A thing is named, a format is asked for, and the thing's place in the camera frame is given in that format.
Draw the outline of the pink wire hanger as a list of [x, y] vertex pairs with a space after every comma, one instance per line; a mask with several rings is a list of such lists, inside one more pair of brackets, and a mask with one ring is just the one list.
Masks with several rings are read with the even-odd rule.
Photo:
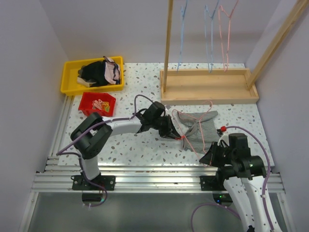
[[[224, 72], [227, 72], [229, 68], [231, 21], [232, 21], [233, 14], [234, 14], [234, 11], [238, 3], [239, 3], [239, 0], [235, 2], [232, 10], [229, 13], [224, 9], [222, 5], [219, 6], [219, 10], [218, 10], [219, 35], [220, 35], [220, 45], [221, 45], [221, 54], [222, 54]], [[223, 21], [222, 21], [223, 16], [227, 18], [227, 35], [226, 36], [223, 35]]]

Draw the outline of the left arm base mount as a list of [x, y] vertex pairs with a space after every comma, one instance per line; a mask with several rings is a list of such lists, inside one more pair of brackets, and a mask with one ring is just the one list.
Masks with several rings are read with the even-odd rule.
[[[82, 174], [71, 176], [71, 180], [73, 181], [72, 190], [101, 190], [99, 187], [88, 183]], [[103, 186], [107, 191], [113, 191], [116, 183], [114, 175], [99, 175], [91, 180], [91, 182]]]

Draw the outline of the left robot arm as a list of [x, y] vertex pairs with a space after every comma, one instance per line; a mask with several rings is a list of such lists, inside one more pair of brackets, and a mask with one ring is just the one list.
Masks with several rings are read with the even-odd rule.
[[158, 101], [135, 112], [132, 117], [104, 119], [98, 113], [88, 116], [70, 135], [73, 146], [81, 154], [83, 184], [91, 190], [99, 187], [97, 155], [110, 137], [127, 133], [138, 134], [150, 129], [157, 130], [159, 136], [165, 139], [181, 139], [171, 116], [166, 114], [164, 105]]

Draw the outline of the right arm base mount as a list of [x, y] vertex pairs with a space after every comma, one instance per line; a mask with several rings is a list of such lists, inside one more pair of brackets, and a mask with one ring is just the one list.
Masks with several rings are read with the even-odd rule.
[[224, 191], [225, 188], [215, 176], [201, 175], [200, 188], [202, 191]]

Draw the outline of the pink underwear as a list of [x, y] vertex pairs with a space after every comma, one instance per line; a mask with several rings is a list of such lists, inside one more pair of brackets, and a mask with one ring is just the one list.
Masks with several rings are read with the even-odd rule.
[[119, 85], [121, 74], [119, 65], [113, 59], [105, 56], [103, 63], [105, 64], [105, 80], [111, 85]]

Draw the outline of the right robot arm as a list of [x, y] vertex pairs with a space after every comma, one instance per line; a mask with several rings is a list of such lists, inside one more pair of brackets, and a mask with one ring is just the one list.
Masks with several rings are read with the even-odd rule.
[[280, 232], [267, 181], [270, 172], [260, 156], [251, 155], [244, 133], [218, 130], [219, 141], [213, 142], [199, 160], [217, 168], [211, 186], [226, 190], [234, 203], [246, 232]]

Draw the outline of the grey knitted garment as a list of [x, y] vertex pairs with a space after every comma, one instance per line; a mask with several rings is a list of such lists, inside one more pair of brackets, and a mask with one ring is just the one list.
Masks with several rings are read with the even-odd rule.
[[220, 136], [214, 124], [217, 111], [202, 113], [177, 113], [179, 122], [188, 128], [183, 140], [183, 149], [199, 154], [206, 154], [213, 142], [218, 142]]

